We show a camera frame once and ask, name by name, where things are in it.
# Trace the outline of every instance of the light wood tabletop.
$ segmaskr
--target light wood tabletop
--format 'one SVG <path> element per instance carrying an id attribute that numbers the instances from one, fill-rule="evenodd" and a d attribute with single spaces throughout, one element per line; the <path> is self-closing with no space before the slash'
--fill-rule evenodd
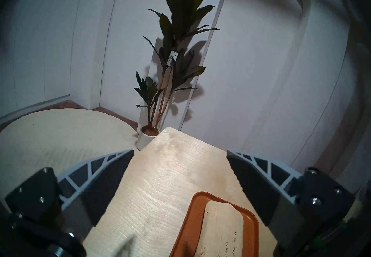
<path id="1" fill-rule="evenodd" d="M 246 198 L 226 152 L 166 128 L 132 158 L 114 198 L 84 241 L 88 256 L 169 256 L 192 196 L 206 191 L 253 212 L 260 256 L 277 241 Z"/>

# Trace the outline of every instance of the screw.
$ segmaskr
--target screw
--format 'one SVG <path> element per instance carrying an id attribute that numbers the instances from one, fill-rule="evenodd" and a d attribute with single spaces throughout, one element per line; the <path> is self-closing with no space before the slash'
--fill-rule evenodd
<path id="1" fill-rule="evenodd" d="M 312 202 L 313 205 L 321 205 L 322 204 L 322 201 L 317 197 L 312 197 L 311 202 Z"/>
<path id="2" fill-rule="evenodd" d="M 308 171 L 312 174 L 317 174 L 317 171 L 315 171 L 314 169 L 308 169 Z"/>

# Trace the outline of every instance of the arched doorway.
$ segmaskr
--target arched doorway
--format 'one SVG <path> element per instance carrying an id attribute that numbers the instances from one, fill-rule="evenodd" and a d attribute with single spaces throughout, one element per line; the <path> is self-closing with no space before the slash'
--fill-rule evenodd
<path id="1" fill-rule="evenodd" d="M 221 149 L 243 142 L 267 102 L 299 26 L 301 0 L 224 0 L 182 131 Z"/>

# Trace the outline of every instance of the orange tray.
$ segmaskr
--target orange tray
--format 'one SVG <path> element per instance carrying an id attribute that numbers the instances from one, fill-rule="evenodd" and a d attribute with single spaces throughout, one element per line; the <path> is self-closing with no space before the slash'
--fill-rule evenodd
<path id="1" fill-rule="evenodd" d="M 207 192 L 193 195 L 170 257 L 194 257 L 199 243 L 206 204 L 210 201 L 229 203 L 243 217 L 242 257 L 259 257 L 259 223 L 249 210 L 227 202 Z"/>

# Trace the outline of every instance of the baseboard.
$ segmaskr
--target baseboard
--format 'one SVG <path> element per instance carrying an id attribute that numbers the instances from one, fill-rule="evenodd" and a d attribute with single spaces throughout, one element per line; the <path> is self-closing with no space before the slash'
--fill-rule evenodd
<path id="1" fill-rule="evenodd" d="M 11 121 L 13 119 L 17 119 L 17 118 L 19 118 L 23 115 L 32 113 L 34 111 L 38 111 L 39 109 L 42 109 L 44 107 L 54 105 L 56 103 L 60 103 L 60 102 L 67 101 L 67 100 L 69 100 L 69 95 L 65 95 L 65 96 L 62 96 L 62 97 L 59 97 L 59 98 L 43 101 L 43 102 L 37 103 L 35 105 L 31 105 L 31 106 L 19 109 L 17 111 L 14 111 L 12 113 L 9 113 L 9 114 L 6 114 L 6 115 L 0 117 L 0 124 L 6 123 L 6 122 Z"/>

